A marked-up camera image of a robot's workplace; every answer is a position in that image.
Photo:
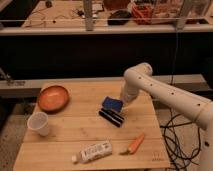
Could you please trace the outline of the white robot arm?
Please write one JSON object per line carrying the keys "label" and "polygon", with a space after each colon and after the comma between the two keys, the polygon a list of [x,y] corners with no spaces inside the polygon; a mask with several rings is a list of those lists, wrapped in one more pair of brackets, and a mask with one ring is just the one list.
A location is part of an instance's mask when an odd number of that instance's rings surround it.
{"label": "white robot arm", "polygon": [[196,123],[205,131],[198,171],[213,171],[213,101],[160,82],[152,77],[152,73],[148,63],[126,69],[121,101],[130,104],[138,97],[139,91],[143,90]]}

